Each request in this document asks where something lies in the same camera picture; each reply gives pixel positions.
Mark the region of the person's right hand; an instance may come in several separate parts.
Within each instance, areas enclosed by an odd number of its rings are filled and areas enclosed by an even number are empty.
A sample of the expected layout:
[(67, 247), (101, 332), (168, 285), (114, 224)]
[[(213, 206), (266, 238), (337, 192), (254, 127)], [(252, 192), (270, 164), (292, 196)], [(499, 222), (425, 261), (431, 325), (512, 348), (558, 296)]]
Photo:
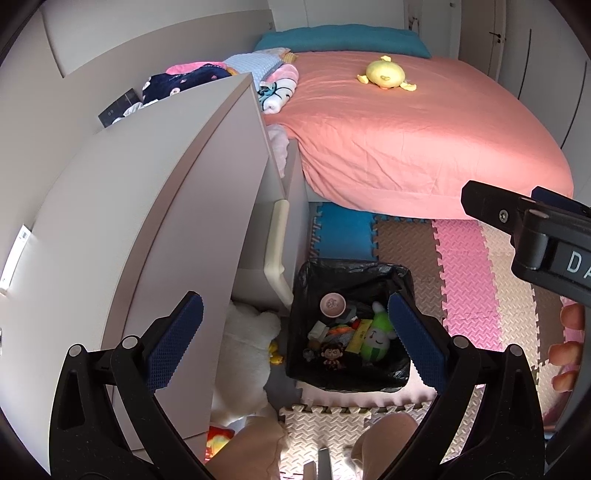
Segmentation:
[(552, 379), (556, 392), (571, 392), (579, 376), (585, 339), (585, 307), (572, 303), (562, 308), (560, 321), (566, 330), (567, 339), (562, 344), (553, 344), (548, 351), (549, 362), (561, 368)]

